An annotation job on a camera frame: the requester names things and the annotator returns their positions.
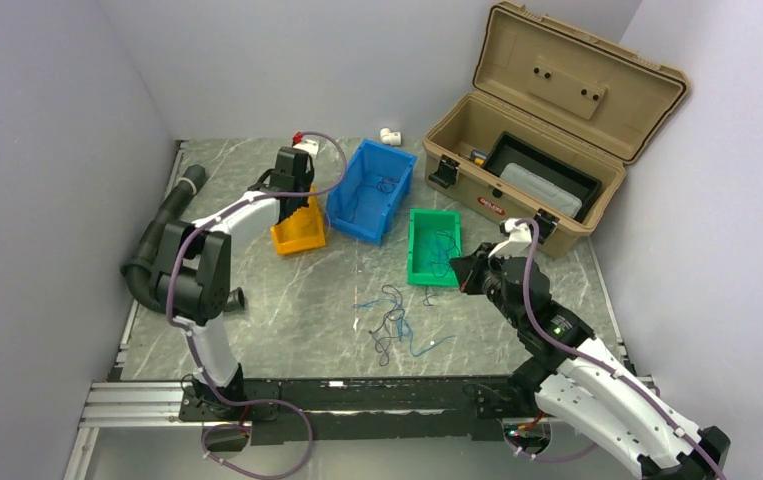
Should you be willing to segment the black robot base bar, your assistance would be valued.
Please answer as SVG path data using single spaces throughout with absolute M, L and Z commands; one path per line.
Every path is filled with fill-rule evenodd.
M 535 406 L 513 376 L 246 378 L 228 387 L 222 403 L 201 381 L 181 381 L 178 418 L 203 426 L 243 424 L 208 436 L 219 450 L 280 445 L 313 438 L 386 440 L 463 437 L 509 438 L 524 449 L 545 449 L 555 421 Z

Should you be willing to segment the white pipe elbow fitting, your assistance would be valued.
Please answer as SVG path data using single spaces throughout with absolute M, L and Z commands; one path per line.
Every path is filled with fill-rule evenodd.
M 398 147 L 402 145 L 402 134 L 400 131 L 394 131 L 390 128 L 382 128 L 379 131 L 379 139 L 382 144 Z

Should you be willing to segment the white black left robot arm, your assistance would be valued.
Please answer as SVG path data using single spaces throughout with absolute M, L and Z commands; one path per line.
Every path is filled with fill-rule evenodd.
M 280 148 L 274 167 L 235 203 L 194 222 L 171 221 L 161 237 L 151 291 L 184 335 L 195 364 L 195 390 L 218 419 L 236 417 L 246 399 L 224 322 L 228 304 L 245 301 L 230 288 L 233 250 L 308 206 L 317 153 L 312 140 Z

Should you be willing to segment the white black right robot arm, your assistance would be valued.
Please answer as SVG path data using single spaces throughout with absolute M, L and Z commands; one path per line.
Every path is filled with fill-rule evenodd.
M 460 290 L 483 295 L 516 330 L 529 359 L 508 378 L 514 411 L 559 418 L 638 479 L 720 479 L 730 448 L 719 428 L 677 413 L 551 295 L 526 257 L 491 256 L 493 244 L 450 261 Z

